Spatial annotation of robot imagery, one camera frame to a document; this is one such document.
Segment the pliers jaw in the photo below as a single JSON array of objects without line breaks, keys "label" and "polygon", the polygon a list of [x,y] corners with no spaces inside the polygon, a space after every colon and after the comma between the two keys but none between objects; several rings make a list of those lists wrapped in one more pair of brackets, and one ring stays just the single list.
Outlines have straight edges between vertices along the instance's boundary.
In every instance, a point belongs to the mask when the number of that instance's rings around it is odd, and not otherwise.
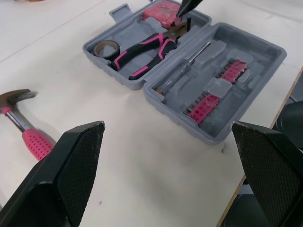
[{"label": "pliers jaw", "polygon": [[163,37],[177,41],[181,36],[185,35],[191,28],[191,17],[186,22],[180,24],[172,24],[167,32],[163,33]]}]

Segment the table surface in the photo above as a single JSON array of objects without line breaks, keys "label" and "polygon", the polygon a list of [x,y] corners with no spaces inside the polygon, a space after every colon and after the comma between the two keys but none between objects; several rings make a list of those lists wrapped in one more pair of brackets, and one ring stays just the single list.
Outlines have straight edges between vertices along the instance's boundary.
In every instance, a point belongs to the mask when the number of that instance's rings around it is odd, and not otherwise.
[{"label": "table surface", "polygon": [[[18,109],[55,141],[75,126],[105,122],[80,226],[215,226],[243,177],[232,134],[213,147],[193,138],[141,90],[122,86],[82,53],[85,42],[114,24],[108,12],[123,3],[136,11],[148,1],[1,1],[0,91],[36,91]],[[303,59],[302,9],[300,0],[204,0],[198,6],[212,24],[231,24],[288,53],[242,121],[269,127],[291,88]],[[36,160],[3,115],[0,124],[4,205]]]}]

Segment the pink and black pliers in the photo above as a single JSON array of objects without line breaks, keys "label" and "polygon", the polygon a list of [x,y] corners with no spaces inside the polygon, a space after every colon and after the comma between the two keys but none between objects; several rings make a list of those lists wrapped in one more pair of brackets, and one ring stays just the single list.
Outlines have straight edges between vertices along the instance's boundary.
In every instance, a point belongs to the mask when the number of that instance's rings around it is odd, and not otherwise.
[{"label": "pink and black pliers", "polygon": [[189,30],[190,19],[188,19],[187,22],[172,25],[165,33],[152,34],[147,39],[128,48],[126,51],[120,54],[115,60],[111,62],[110,66],[114,70],[119,71],[134,57],[138,56],[143,52],[159,47],[160,50],[158,54],[154,57],[154,59],[129,77],[129,80],[139,79],[149,70],[151,70],[155,65],[159,64],[171,50],[176,49],[177,40],[181,36],[186,34]]}]

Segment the tool kit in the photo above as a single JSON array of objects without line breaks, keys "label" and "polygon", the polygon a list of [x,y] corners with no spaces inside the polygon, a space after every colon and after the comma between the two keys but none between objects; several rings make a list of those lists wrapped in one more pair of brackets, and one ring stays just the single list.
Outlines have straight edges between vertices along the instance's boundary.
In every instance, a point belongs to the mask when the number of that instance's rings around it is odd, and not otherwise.
[{"label": "tool kit", "polygon": [[224,140],[269,81],[286,51],[229,24],[211,26],[196,10],[175,17],[179,3],[156,0],[83,46],[86,56],[174,123],[208,144]]}]

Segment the hammer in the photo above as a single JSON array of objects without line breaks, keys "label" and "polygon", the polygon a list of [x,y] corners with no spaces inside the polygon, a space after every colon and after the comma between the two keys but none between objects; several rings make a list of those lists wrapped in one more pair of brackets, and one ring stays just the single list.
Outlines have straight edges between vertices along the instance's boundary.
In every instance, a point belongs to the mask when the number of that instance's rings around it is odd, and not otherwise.
[{"label": "hammer", "polygon": [[10,91],[0,95],[0,110],[22,132],[22,138],[29,151],[40,161],[53,149],[53,144],[36,129],[28,127],[14,112],[14,104],[36,95],[29,89]]}]

